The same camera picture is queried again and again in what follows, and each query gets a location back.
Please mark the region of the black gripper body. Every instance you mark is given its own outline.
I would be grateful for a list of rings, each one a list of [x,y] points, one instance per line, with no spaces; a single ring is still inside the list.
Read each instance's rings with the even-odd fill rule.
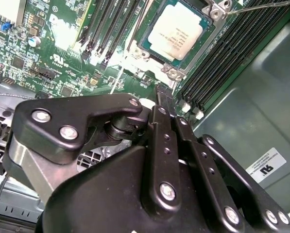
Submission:
[[[38,233],[220,233],[200,206],[188,167],[179,163],[182,205],[169,220],[141,204],[146,150],[125,149],[59,185],[37,222]]]

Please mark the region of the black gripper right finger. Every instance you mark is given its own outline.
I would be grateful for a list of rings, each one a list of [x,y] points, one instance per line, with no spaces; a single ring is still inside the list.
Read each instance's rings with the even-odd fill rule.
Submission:
[[[198,191],[202,215],[213,233],[290,233],[290,217],[215,140],[196,137],[177,116],[172,90],[161,88],[161,104],[172,118],[179,151]]]

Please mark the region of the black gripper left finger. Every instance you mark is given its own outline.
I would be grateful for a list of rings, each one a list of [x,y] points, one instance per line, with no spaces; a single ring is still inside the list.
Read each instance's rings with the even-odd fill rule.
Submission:
[[[177,137],[161,88],[147,107],[129,94],[38,99],[20,103],[4,164],[43,203],[66,180],[131,147],[146,150],[141,204],[153,219],[169,220],[182,205]]]

